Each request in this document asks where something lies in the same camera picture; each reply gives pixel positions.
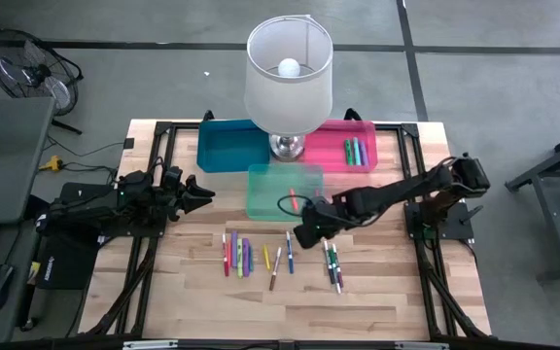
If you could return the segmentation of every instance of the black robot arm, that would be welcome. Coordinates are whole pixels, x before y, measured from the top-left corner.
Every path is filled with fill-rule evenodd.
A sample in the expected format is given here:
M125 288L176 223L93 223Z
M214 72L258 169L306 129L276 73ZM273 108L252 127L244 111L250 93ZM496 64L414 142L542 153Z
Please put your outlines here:
M312 248L322 237L332 238L342 228L366 227L393 204L435 191L420 202L423 223L437 225L462 198L482 196L490 187L480 162L468 155L448 157L426 173L380 188L363 187L332 196L332 203L317 196L306 201L302 225L294 228L302 248Z

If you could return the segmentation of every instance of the yellow marker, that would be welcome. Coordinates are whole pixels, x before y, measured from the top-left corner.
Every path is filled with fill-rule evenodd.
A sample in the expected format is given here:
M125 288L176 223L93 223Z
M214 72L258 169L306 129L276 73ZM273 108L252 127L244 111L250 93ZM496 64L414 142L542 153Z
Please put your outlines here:
M269 264L269 253L267 252L267 245L262 246L262 252L264 253L264 264L267 266L267 271L271 271L271 265Z
M243 278L243 240L237 239L237 276Z

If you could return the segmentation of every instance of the gray floor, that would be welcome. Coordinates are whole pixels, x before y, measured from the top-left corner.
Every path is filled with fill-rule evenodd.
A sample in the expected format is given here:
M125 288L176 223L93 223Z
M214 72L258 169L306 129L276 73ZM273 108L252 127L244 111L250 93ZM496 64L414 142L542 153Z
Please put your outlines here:
M560 47L557 0L406 0L416 45ZM259 22L310 13L338 44L402 44L393 0L0 0L0 26L42 38L243 43ZM60 50L84 68L76 109L64 119L85 131L51 135L78 152L123 139L132 118L246 118L243 52ZM444 122L451 150L481 159L493 184L472 204L481 284L493 334L560 344L560 283L535 275L560 266L535 195L513 195L503 183L547 157L560 141L560 55L418 54L430 121ZM416 121L403 53L334 56L333 118L348 107L377 121ZM66 161L117 166L110 149ZM103 174L40 174L34 192L54 198L69 181L102 182ZM62 335L78 295L44 295L33 311L45 322L19 338Z

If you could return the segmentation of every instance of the wooden table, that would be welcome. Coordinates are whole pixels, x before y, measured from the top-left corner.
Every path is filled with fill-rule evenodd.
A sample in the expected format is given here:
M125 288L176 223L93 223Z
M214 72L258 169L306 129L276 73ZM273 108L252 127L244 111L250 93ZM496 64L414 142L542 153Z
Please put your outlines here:
M146 169L155 122L131 121L127 137L135 138L135 146L122 153L121 175ZM444 127L440 122L420 122L418 128L429 169L449 156ZM172 163L184 170L184 176L195 174L200 186L217 195L212 204L182 216L178 223L168 223L159 241L145 337L428 339L416 255L406 238L401 204L390 208L376 224L343 231L332 240L344 276L342 295L330 286L321 249L302 250L295 240L296 272L289 274L284 256L275 290L269 292L262 246L267 244L270 253L278 246L286 247L285 230L295 223L249 220L245 212L247 173L204 173L196 165L197 130L180 130L175 147ZM401 180L396 135L378 131L377 152L379 163L369 174L325 174L326 196ZM238 279L234 271L229 278L224 276L222 233L233 230L248 237L255 247L255 271L249 278ZM80 332L95 325L120 293L131 241L114 239L99 252ZM451 293L477 326L489 333L473 256L457 241L441 245ZM134 296L129 327L136 300ZM436 311L444 330L438 297Z

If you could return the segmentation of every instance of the marker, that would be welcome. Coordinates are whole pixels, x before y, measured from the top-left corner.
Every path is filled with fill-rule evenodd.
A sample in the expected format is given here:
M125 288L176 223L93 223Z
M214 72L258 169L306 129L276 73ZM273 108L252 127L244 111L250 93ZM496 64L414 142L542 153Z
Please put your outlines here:
M226 233L222 234L222 250L224 251L224 275L228 277L228 257L226 253Z
M226 245L226 256L228 257L228 267L232 264L232 241L228 240L228 244Z
M360 141L360 146L362 149L362 165L368 166L367 144L365 144L365 141Z
M250 240L243 238L243 277L250 277Z
M250 272L254 272L254 254L252 254L252 244L250 244Z
M267 266L267 271L271 271L271 265L269 264L269 253L267 252L267 245L262 246L262 253L264 254L264 264Z
M356 165L362 165L362 162L360 161L360 146L358 146L358 137L354 137L354 155L356 155Z
M276 283L276 275L278 274L278 264L280 263L281 255L282 255L282 247L278 247L278 253L276 254L276 262L273 265L273 272L271 272L271 283L269 283L270 291L273 291L273 285Z
M232 268L237 268L237 231L232 232Z
M347 164L353 165L354 160L351 157L351 144L349 143L349 140L345 140L345 155L347 155Z
M296 192L293 189L289 189L289 194L291 195L291 202L293 203L293 210L296 213L299 213L299 205L298 205L298 199L295 198Z
M243 278L243 240L237 239L237 276Z
M291 234L287 231L287 254L289 255L289 273L293 274L293 248L291 247Z
M336 252L335 244L332 244L332 250L334 250L334 256L336 257L336 274L338 275L338 284L340 284L340 288L343 288L344 285L342 283L342 273L340 273L340 261L338 260L338 253Z
M330 261L330 256L328 255L328 241L323 240L323 255L326 257L326 263L328 264L328 274L330 275L330 283L334 284L334 274L332 273L332 262Z
M334 256L334 250L328 250L328 255L332 261L332 275L334 277L334 284L336 285L336 292L340 294L340 283L338 283L338 272L336 271L336 258Z

